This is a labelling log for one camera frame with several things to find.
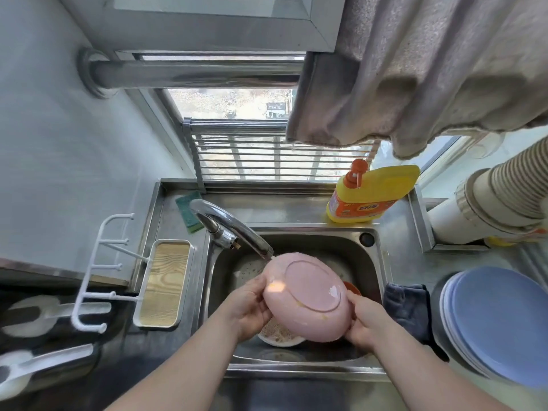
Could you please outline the person's right hand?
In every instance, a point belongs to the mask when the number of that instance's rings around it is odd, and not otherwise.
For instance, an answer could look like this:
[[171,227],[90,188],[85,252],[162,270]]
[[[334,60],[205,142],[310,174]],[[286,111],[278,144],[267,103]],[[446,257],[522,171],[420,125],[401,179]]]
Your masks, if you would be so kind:
[[367,322],[353,321],[345,333],[345,338],[353,346],[372,353],[377,359],[391,345],[398,334],[397,323],[393,321],[381,304],[369,299]]

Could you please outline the person's left hand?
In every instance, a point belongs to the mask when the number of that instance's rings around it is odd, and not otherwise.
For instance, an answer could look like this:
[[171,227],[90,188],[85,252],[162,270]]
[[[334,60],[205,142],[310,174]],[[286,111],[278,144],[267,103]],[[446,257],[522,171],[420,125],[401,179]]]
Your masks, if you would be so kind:
[[230,293],[221,310],[230,323],[230,329],[235,331],[237,343],[256,336],[273,317],[264,297],[258,305],[244,305],[240,301],[240,287]]

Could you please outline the pink bowl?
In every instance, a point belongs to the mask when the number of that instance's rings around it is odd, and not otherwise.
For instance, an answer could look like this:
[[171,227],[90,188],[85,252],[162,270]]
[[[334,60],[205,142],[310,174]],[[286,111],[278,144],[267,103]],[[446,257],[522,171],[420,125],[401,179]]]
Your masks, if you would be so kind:
[[263,300],[291,333],[315,343],[331,343],[349,329],[352,313],[346,286],[318,258],[302,253],[274,256],[263,275]]

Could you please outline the person's right forearm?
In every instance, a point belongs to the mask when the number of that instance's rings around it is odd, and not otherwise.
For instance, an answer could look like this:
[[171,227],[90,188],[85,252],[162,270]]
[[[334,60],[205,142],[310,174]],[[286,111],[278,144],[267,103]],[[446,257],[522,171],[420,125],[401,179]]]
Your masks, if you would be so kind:
[[374,353],[410,411],[513,411],[395,323],[376,336]]

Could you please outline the person's left forearm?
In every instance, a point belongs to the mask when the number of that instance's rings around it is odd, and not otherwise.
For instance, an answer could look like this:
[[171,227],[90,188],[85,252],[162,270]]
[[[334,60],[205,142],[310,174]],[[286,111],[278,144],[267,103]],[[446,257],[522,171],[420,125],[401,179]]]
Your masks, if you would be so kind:
[[237,344],[263,326],[210,318],[172,357],[104,411],[207,411]]

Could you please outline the white dirty bowl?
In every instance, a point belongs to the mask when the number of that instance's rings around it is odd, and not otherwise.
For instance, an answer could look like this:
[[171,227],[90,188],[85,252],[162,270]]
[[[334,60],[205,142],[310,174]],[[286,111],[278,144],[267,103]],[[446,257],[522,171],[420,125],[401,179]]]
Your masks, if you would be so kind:
[[274,347],[289,348],[297,346],[306,341],[289,331],[284,325],[280,324],[275,317],[272,317],[257,337],[266,344]]

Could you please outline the stainless steel sink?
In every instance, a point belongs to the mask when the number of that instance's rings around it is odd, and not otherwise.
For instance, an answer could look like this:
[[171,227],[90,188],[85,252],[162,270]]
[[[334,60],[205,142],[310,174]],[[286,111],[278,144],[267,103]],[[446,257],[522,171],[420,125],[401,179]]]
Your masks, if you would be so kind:
[[[275,255],[301,252],[318,257],[343,280],[351,282],[374,301],[381,301],[384,287],[393,281],[387,249],[373,227],[326,227],[320,224],[280,223],[257,226],[255,231]],[[250,273],[264,267],[264,260],[246,243],[223,249],[206,237],[199,281],[200,303],[195,309],[196,331],[228,294]],[[240,379],[319,379],[387,381],[372,354],[361,353],[343,338],[326,344],[305,341],[295,347],[267,345],[259,337],[239,344],[226,372]]]

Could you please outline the chrome sink faucet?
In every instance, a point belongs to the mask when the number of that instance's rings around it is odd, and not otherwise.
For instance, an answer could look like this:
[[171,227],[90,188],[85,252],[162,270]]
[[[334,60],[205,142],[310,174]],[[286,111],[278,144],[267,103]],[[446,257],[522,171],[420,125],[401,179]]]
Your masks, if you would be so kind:
[[273,257],[273,249],[268,242],[226,210],[202,199],[192,200],[189,209],[218,246],[239,249],[239,242],[243,241],[262,259],[269,261]]

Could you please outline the yellow dish soap bottle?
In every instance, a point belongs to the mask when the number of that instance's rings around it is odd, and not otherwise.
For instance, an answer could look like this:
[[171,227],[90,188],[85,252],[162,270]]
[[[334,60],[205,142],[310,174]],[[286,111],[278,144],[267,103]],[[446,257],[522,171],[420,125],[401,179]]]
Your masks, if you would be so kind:
[[419,176],[417,165],[370,170],[364,159],[355,159],[350,170],[339,178],[326,206],[326,215],[336,223],[378,219],[414,188]]

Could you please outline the metal window grille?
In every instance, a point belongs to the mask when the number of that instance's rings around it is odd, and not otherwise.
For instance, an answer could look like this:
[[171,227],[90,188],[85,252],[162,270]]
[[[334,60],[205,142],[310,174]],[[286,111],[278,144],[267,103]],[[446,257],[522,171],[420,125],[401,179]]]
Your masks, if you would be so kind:
[[371,165],[381,148],[380,140],[345,148],[289,143],[285,128],[285,120],[183,118],[201,189],[206,181],[336,183],[353,160]]

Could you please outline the stack of blue plates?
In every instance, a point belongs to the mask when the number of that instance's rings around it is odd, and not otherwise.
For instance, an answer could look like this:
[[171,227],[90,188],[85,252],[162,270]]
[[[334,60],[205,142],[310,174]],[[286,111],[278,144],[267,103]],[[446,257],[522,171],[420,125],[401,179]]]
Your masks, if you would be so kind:
[[457,272],[436,287],[438,322],[457,356],[480,375],[548,389],[548,292],[511,269]]

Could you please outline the metal rod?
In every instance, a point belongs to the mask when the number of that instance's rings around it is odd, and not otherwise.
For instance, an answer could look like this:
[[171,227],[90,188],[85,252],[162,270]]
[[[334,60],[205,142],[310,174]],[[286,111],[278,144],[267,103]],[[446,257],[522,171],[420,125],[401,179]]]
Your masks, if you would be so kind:
[[113,61],[84,47],[78,75],[98,98],[133,89],[287,89],[298,85],[304,60],[126,60]]

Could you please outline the white spatula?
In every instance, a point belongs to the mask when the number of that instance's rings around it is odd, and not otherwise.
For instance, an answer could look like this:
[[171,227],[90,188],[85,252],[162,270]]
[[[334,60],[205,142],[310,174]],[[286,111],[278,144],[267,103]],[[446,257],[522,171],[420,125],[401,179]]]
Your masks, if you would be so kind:
[[91,356],[92,344],[68,347],[35,356],[29,350],[0,354],[0,401],[21,394],[31,377],[41,371]]

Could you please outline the gray hanging cloth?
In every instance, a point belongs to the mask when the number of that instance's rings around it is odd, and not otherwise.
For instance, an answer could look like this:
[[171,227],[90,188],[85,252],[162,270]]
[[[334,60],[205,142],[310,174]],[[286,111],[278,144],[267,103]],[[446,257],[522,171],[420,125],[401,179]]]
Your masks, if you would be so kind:
[[548,0],[346,0],[333,53],[307,52],[289,143],[392,143],[548,125]]

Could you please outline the gray window frame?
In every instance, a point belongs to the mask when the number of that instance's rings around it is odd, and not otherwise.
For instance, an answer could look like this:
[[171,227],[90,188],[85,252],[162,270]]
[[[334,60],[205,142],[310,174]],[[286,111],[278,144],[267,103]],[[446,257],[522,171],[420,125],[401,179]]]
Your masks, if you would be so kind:
[[59,0],[107,52],[333,52],[346,0]]

